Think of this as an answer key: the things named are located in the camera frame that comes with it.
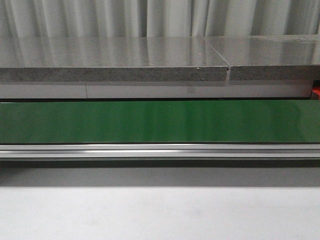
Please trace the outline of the green conveyor belt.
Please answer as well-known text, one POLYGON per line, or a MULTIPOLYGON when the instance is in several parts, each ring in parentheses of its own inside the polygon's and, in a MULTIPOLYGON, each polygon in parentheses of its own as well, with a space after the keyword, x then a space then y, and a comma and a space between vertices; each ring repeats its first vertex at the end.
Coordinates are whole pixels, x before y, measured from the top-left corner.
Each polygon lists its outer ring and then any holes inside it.
POLYGON ((2 144, 318 143, 317 100, 3 102, 2 144))

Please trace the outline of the white cabinet panel under slab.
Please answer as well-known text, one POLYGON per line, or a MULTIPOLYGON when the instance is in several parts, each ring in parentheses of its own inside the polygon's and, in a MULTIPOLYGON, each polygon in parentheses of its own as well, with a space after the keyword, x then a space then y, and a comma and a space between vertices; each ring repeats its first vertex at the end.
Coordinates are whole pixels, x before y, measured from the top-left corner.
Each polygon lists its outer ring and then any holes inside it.
POLYGON ((308 98, 313 80, 2 82, 2 99, 308 98))

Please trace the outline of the grey speckled stone slab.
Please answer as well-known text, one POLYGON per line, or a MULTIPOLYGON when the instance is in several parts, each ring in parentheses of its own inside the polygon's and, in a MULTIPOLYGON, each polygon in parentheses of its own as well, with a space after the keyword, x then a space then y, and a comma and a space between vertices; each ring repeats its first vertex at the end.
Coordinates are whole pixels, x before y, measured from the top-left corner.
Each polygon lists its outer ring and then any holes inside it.
POLYGON ((2 82, 220 82, 226 62, 200 37, 3 37, 2 82))

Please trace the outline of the red object at edge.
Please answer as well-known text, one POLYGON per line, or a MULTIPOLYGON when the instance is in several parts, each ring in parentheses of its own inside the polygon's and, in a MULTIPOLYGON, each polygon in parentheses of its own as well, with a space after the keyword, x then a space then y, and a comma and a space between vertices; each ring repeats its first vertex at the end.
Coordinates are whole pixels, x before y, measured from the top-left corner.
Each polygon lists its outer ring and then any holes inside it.
POLYGON ((320 86, 312 88, 311 97, 312 100, 320 100, 320 86))

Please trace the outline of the grey pleated curtain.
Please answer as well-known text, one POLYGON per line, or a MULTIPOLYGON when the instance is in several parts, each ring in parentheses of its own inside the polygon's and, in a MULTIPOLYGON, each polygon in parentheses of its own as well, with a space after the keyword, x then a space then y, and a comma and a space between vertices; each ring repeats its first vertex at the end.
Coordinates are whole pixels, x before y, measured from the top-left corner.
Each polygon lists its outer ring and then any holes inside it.
POLYGON ((3 0, 2 37, 277 36, 320 32, 317 0, 3 0))

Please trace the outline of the aluminium conveyor side rail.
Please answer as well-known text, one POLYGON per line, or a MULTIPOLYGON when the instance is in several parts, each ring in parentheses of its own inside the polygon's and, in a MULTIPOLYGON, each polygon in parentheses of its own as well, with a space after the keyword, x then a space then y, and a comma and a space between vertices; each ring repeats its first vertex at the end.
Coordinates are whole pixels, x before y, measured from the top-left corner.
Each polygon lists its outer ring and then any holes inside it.
POLYGON ((3 144, 4 161, 34 159, 318 160, 318 143, 3 144))

